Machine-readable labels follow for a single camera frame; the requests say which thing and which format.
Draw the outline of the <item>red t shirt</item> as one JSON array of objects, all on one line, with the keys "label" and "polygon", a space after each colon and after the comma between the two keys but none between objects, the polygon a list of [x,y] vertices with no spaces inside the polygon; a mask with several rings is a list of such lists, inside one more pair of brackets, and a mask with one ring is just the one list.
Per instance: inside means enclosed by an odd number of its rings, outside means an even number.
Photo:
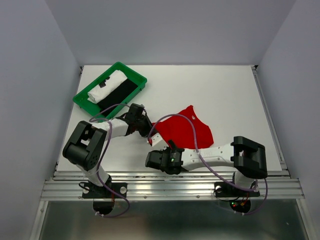
[{"label": "red t shirt", "polygon": [[210,127],[197,117],[193,105],[189,105],[178,114],[180,116],[171,116],[155,126],[156,131],[159,132],[166,143],[173,141],[178,148],[194,150],[193,132],[195,132],[199,149],[206,149],[214,144]]}]

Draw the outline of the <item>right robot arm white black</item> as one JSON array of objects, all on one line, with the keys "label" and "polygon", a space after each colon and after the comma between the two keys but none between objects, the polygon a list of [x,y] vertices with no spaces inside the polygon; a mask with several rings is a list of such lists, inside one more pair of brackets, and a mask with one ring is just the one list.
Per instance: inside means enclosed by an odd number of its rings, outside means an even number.
[{"label": "right robot arm white black", "polygon": [[200,168],[235,168],[230,184],[231,192],[242,195],[253,189],[256,180],[268,177],[266,149],[263,145],[243,136],[235,136],[233,142],[222,146],[189,149],[178,148],[173,141],[166,143],[157,133],[150,139],[152,151],[147,154],[145,166],[168,175],[178,175]]}]

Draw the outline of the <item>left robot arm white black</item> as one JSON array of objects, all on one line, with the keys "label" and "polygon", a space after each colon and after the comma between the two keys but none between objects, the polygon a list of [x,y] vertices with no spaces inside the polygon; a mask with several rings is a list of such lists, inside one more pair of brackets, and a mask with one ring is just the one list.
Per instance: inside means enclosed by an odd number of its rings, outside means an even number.
[{"label": "left robot arm white black", "polygon": [[151,128],[152,123],[146,115],[134,120],[117,117],[99,123],[80,121],[66,142],[62,155],[94,184],[95,193],[106,197],[111,193],[111,184],[108,182],[111,176],[98,166],[105,141],[125,137],[135,131],[145,138]]}]

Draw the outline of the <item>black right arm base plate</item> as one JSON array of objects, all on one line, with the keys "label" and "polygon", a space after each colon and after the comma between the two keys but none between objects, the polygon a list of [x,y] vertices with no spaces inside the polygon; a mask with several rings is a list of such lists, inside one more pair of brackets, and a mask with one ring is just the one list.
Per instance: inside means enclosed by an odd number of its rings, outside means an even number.
[{"label": "black right arm base plate", "polygon": [[218,198],[259,197],[259,191],[243,191],[225,182],[214,183],[214,195]]}]

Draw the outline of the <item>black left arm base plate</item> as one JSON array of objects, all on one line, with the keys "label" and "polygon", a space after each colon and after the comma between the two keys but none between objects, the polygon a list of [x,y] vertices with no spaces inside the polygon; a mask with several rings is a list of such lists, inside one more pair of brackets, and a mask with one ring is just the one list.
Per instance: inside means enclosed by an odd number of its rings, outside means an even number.
[{"label": "black left arm base plate", "polygon": [[[110,192],[104,186],[96,186],[91,182],[82,181],[78,184],[82,189],[83,199],[120,199],[120,196]],[[128,184],[125,182],[114,182],[111,184],[111,189],[122,197],[127,197]]]}]

